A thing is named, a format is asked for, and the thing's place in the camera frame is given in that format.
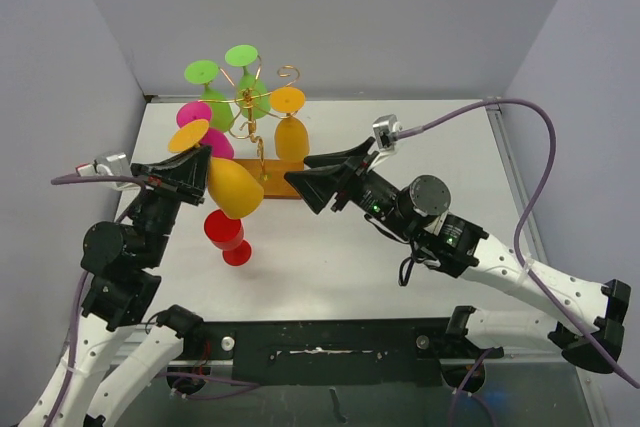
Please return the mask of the orange wine glass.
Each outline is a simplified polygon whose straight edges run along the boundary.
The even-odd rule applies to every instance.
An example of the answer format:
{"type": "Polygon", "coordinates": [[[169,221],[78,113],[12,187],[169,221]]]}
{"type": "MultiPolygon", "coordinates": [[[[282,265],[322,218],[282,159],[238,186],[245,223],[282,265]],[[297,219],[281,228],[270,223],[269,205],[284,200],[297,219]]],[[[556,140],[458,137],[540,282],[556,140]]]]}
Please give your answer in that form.
{"type": "Polygon", "coordinates": [[[211,155],[207,182],[209,195],[231,219],[247,217],[264,199],[262,185],[233,159],[211,155]]]}
{"type": "Polygon", "coordinates": [[[269,102],[274,111],[283,114],[274,133],[277,157],[287,162],[302,162],[310,151],[309,136],[296,114],[306,102],[305,94],[292,86],[281,87],[271,93],[269,102]]]}

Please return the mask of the magenta wine glass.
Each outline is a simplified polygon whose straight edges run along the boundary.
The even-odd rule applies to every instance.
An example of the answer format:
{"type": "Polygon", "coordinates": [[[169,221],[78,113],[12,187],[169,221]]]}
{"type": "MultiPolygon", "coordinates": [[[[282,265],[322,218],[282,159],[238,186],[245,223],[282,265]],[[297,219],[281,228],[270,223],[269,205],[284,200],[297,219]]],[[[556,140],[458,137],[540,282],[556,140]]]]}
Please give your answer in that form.
{"type": "Polygon", "coordinates": [[[207,103],[184,104],[176,114],[179,130],[169,142],[169,150],[177,153],[196,145],[208,145],[213,157],[233,159],[234,149],[223,131],[213,126],[214,120],[223,120],[223,117],[214,114],[207,103]]]}

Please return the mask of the red wine glass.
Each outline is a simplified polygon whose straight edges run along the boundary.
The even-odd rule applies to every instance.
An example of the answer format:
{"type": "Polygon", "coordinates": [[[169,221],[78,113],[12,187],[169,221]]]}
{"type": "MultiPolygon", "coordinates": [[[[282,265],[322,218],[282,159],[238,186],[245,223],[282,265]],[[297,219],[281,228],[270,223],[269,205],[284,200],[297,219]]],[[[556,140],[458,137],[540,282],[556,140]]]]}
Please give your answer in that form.
{"type": "Polygon", "coordinates": [[[245,239],[241,220],[215,210],[206,217],[203,228],[209,241],[221,251],[225,263],[238,267],[250,260],[252,247],[245,239]]]}

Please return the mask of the green wine glass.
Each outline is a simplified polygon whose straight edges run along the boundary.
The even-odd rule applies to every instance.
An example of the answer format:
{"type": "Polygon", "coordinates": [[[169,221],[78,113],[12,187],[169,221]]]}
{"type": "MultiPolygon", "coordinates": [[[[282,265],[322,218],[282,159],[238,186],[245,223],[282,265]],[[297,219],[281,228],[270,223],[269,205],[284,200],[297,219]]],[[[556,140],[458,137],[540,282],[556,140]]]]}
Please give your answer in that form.
{"type": "Polygon", "coordinates": [[[190,63],[184,70],[187,82],[203,87],[201,100],[211,110],[210,127],[220,132],[227,132],[232,125],[233,114],[226,97],[213,88],[213,81],[220,73],[219,66],[207,59],[190,63]]]}
{"type": "Polygon", "coordinates": [[[258,49],[249,44],[231,47],[225,54],[229,66],[242,69],[236,83],[236,99],[241,114],[248,120],[259,120],[270,111],[267,88],[261,80],[262,59],[258,49]]]}

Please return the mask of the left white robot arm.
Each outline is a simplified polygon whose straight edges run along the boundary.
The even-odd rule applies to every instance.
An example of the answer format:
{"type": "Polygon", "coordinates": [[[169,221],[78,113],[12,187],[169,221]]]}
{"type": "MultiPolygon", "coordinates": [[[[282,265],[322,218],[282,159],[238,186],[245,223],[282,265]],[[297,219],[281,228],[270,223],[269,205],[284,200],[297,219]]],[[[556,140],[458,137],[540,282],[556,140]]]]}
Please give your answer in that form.
{"type": "Polygon", "coordinates": [[[212,149],[191,147],[161,162],[126,165],[101,174],[96,163],[52,179],[54,185],[134,185],[139,192],[114,221],[101,221],[82,241],[83,274],[72,302],[67,348],[23,426],[107,426],[171,359],[200,352],[202,319],[179,306],[163,313],[140,354],[126,359],[121,386],[108,388],[106,371],[141,324],[161,279],[160,265],[182,204],[204,201],[212,149]]]}

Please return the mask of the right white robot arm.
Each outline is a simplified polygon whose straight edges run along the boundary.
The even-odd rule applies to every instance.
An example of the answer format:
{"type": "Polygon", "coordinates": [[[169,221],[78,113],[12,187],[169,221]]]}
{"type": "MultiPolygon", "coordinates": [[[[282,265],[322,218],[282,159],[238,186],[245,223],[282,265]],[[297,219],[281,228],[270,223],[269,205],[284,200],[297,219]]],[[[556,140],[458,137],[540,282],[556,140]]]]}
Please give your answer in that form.
{"type": "Polygon", "coordinates": [[[305,158],[302,171],[285,181],[314,212],[359,207],[386,237],[407,245],[399,270],[405,286],[416,264],[493,288],[529,306],[527,312],[455,308],[445,331],[459,356],[474,349],[521,347],[559,353],[581,369],[613,372],[624,340],[631,288],[612,280],[596,283],[537,260],[520,263],[513,248],[482,227],[452,214],[448,187],[432,175],[398,189],[374,170],[379,153],[367,139],[342,152],[305,158]]]}

